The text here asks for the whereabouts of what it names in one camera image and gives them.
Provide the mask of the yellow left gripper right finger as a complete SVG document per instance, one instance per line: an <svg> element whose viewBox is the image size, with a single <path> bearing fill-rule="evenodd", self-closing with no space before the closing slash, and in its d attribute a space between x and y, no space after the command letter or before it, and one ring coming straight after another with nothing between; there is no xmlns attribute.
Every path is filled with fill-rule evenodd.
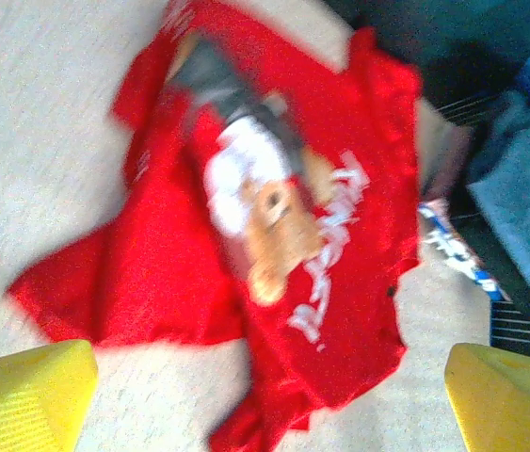
<svg viewBox="0 0 530 452"><path fill-rule="evenodd" d="M444 383L469 451L530 451L530 357L456 344Z"/></svg>

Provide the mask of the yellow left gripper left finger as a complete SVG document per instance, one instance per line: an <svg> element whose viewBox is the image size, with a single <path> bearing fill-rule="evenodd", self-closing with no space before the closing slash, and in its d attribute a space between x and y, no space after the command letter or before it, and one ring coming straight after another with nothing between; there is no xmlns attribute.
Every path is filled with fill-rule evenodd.
<svg viewBox="0 0 530 452"><path fill-rule="evenodd" d="M89 342L0 358L0 451L73 451L98 382Z"/></svg>

